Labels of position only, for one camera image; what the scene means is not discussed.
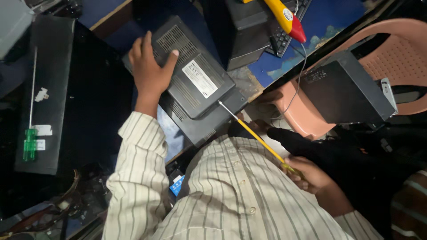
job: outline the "green screwdriver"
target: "green screwdriver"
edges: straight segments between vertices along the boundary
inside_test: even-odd
[[[24,162],[33,162],[35,160],[35,150],[37,149],[37,130],[32,128],[32,106],[34,103],[34,83],[35,83],[35,67],[37,64],[37,47],[35,47],[34,52],[34,69],[32,72],[32,90],[31,90],[31,106],[29,109],[29,128],[25,130],[25,140],[24,140],[24,153],[23,161]]]

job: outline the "chair backrest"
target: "chair backrest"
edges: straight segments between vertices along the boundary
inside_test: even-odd
[[[427,23],[396,18],[372,24],[349,38],[330,55],[345,50],[358,41],[377,33],[390,37],[359,62],[377,80],[388,77],[391,85],[427,87]],[[398,104],[399,115],[416,114],[427,110],[427,95]]]

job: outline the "pink plastic chair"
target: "pink plastic chair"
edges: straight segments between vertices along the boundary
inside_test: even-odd
[[[389,33],[390,37],[359,62],[372,79],[389,78],[391,85],[417,85],[427,87],[427,23],[414,19],[391,19],[372,24],[349,38],[328,56],[345,50],[360,40],[377,33]],[[259,102],[276,105],[283,112],[295,94],[298,76],[282,87],[259,97]],[[427,95],[420,99],[398,104],[399,115],[416,114],[427,110]],[[319,111],[300,89],[291,107],[284,114],[292,129],[311,140],[318,139],[335,124],[326,123]]]

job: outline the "workbench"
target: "workbench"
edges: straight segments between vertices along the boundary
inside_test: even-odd
[[[137,19],[139,23],[137,24],[129,17],[132,15],[131,3],[132,0],[83,0],[84,10],[79,21],[119,52],[126,52],[133,41],[146,32],[146,29],[141,28],[141,21],[149,21],[150,18],[145,16],[145,19]],[[189,8],[189,11],[192,11],[192,16],[198,15],[196,18],[203,22],[202,15],[195,7]],[[361,18],[365,12],[366,9],[360,0],[313,0],[301,21],[307,37],[307,42],[304,44],[307,54],[313,54],[344,28]],[[213,44],[213,41],[200,40],[208,45],[206,46],[208,49],[209,45]],[[265,88],[303,61],[301,52],[300,44],[292,40],[283,58],[263,53],[257,62],[230,71],[228,74],[248,102],[252,102],[262,94]],[[189,146],[189,143],[160,107],[158,112],[158,121],[167,135],[166,141],[169,145],[168,156],[165,159],[167,162],[175,155],[179,155]]]

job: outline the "black keyboard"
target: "black keyboard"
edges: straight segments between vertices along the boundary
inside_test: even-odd
[[[305,12],[307,11],[308,6],[311,3],[311,0],[293,0],[290,3],[289,2],[286,3],[287,0],[282,0],[285,6],[289,8],[289,10],[292,12],[295,11],[296,1],[299,2],[299,7],[298,7],[298,12],[296,13],[296,17],[301,21],[305,15]],[[266,48],[265,51],[275,55],[278,58],[281,58],[283,57],[283,54],[288,48],[291,40],[292,38],[289,35],[287,35],[286,32],[281,27],[278,27],[276,32],[274,32],[273,36],[270,37],[271,44],[268,48]]]

